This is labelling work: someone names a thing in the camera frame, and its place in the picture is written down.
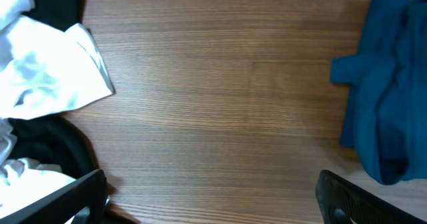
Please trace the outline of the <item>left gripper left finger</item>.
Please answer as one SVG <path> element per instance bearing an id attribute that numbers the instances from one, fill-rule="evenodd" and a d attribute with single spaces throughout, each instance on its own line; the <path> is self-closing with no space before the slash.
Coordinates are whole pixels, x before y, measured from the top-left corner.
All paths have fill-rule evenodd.
<path id="1" fill-rule="evenodd" d="M 1 220 L 4 224 L 100 223 L 107 199 L 107 179 L 94 170 Z"/>

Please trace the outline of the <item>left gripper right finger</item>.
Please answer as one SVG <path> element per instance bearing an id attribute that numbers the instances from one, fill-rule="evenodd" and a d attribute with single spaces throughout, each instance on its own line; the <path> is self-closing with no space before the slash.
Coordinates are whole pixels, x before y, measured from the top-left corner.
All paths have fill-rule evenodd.
<path id="1" fill-rule="evenodd" d="M 327 224 L 426 224 L 329 170 L 320 171 L 316 199 Z"/>

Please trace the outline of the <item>blue polo shirt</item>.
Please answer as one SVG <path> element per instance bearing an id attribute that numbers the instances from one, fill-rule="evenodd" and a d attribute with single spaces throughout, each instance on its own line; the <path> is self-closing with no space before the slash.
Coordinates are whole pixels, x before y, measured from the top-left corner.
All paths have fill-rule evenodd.
<path id="1" fill-rule="evenodd" d="M 371 0 L 358 50 L 332 61 L 349 86 L 340 144 L 383 185 L 426 177 L 426 0 Z"/>

